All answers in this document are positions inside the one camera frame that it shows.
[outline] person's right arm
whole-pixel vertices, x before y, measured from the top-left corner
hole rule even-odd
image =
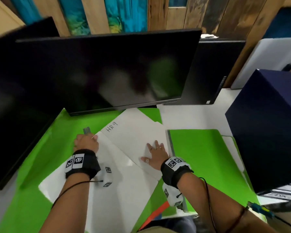
[[[150,144],[147,145],[152,154],[152,159],[147,157],[142,157],[141,159],[156,170],[160,170],[163,162],[169,158],[164,149],[164,145],[159,145],[157,141],[155,141],[155,147],[152,147]],[[209,229],[214,231],[204,181],[195,176],[193,173],[185,173],[178,181],[177,187],[190,202],[198,215],[200,215],[203,222],[208,225]],[[212,216],[216,229],[218,233],[224,233],[233,225],[233,223],[236,222],[244,207],[209,184],[208,189],[210,194]],[[267,223],[263,222],[248,210],[246,210],[239,223],[231,231],[231,233],[262,232],[276,233],[276,231]]]

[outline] navy blue box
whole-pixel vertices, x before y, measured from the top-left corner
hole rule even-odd
[[[257,194],[291,183],[291,72],[256,70],[225,113]]]

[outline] teal connector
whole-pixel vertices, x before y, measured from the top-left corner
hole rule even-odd
[[[267,208],[262,207],[258,204],[248,202],[248,207],[252,208],[253,211],[263,214],[264,216],[274,218],[275,214],[273,214],[271,211],[269,211]]]

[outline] orange strip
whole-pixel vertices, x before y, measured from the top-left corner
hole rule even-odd
[[[152,220],[154,220],[158,215],[160,215],[169,206],[170,205],[168,201],[163,203],[158,209],[156,209],[153,213],[151,213],[151,215],[146,219],[146,221],[139,228],[139,231],[141,231],[146,225],[148,225]]]

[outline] green folder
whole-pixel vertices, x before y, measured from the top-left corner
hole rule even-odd
[[[175,156],[190,164],[194,174],[243,206],[258,203],[216,129],[170,130]],[[194,211],[186,202],[188,211]]]
[[[158,109],[141,108],[140,111],[153,121],[162,123]],[[89,126],[92,133],[97,133],[121,112],[70,117],[66,110],[62,110],[19,168],[16,192],[0,223],[0,233],[39,232],[52,204],[40,192],[38,185],[71,156],[73,141],[77,134],[83,133],[83,128]],[[141,227],[148,216],[166,201],[162,184],[160,181],[134,229]],[[170,207],[164,215],[175,213],[176,209]]]

